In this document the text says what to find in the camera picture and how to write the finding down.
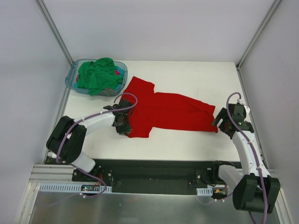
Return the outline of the red t shirt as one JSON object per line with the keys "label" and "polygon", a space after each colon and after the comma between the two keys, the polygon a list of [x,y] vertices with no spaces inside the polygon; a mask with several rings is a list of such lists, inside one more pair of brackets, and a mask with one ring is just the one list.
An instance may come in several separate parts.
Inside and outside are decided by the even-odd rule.
{"label": "red t shirt", "polygon": [[218,132],[212,125],[215,106],[176,93],[154,92],[155,85],[133,77],[125,89],[126,99],[132,104],[129,138],[148,138],[152,128],[182,131]]}

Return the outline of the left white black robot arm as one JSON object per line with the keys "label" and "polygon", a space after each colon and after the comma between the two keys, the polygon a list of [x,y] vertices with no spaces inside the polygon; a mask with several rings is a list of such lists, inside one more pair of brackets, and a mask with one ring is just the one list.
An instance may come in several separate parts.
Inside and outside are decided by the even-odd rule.
{"label": "left white black robot arm", "polygon": [[85,137],[108,126],[115,127],[118,134],[129,133],[132,130],[128,120],[130,111],[106,108],[79,119],[63,116],[48,138],[46,147],[56,155],[57,163],[64,161],[81,169],[83,177],[93,182],[98,178],[99,171],[95,168],[95,160],[82,151]]}

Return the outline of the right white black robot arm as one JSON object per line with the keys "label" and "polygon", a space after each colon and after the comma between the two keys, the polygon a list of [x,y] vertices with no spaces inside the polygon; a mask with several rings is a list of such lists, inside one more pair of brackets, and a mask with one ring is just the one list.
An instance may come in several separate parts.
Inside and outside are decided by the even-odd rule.
{"label": "right white black robot arm", "polygon": [[233,163],[216,161],[210,172],[215,184],[225,182],[233,191],[233,205],[237,210],[272,213],[280,191],[280,182],[271,177],[259,154],[254,129],[246,121],[246,108],[240,103],[222,108],[213,126],[225,133],[235,145],[242,167],[239,174]]}

